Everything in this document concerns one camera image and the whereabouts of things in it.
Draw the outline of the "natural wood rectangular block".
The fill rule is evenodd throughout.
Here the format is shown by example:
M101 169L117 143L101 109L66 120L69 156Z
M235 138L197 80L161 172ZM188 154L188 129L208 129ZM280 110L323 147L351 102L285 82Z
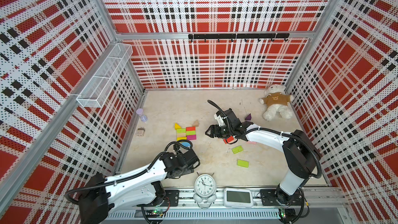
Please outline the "natural wood rectangular block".
M186 136L186 133L177 133L177 138L185 138Z

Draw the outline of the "magenta rectangular block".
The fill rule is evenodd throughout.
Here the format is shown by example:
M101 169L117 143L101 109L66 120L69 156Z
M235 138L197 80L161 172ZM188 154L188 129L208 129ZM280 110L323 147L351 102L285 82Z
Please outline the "magenta rectangular block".
M197 139L197 136L196 136L196 135L188 135L188 136L186 136L186 138L187 138L187 140L189 140L189 141L194 141L194 140Z

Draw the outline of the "natural wood triangle block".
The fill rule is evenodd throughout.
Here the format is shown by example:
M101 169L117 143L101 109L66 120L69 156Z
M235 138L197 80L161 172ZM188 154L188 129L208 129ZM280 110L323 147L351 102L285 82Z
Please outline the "natural wood triangle block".
M193 124L192 124L192 126L193 127L198 127L200 124L199 124L199 121L198 120L196 120Z

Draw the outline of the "yellow triangle block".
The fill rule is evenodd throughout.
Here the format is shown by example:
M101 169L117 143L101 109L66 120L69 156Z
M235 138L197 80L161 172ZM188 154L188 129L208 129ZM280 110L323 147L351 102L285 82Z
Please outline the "yellow triangle block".
M178 130L178 129L181 129L181 126L179 124L175 123L174 128L175 128L175 130Z

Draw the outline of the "blue rectangular block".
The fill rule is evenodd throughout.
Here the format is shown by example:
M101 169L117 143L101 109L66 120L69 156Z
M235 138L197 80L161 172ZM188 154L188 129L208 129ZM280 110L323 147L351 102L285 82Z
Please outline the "blue rectangular block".
M188 142L181 142L181 145L184 146L184 147L187 147L187 148L191 147L191 144L188 143Z

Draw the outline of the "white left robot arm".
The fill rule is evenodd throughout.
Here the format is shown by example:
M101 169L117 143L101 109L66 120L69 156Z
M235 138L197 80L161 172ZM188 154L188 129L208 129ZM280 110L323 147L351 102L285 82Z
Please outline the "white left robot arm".
M166 197L161 182L191 174L200 165L191 141L170 142L167 147L174 150L165 149L146 166L109 177L98 173L84 187L67 191L64 197L79 207L81 223L99 224L123 207L160 205Z

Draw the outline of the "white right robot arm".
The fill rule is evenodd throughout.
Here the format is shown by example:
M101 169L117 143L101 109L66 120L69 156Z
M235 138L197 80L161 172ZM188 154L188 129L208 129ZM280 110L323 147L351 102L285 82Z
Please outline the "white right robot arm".
M260 127L251 121L241 122L232 109L223 111L213 101L207 102L218 110L214 115L218 123L207 129L207 136L223 139L230 145L239 140L255 142L284 154L288 171L275 191L278 204L289 205L296 191L302 189L310 178L322 177L321 155L303 131L276 131Z

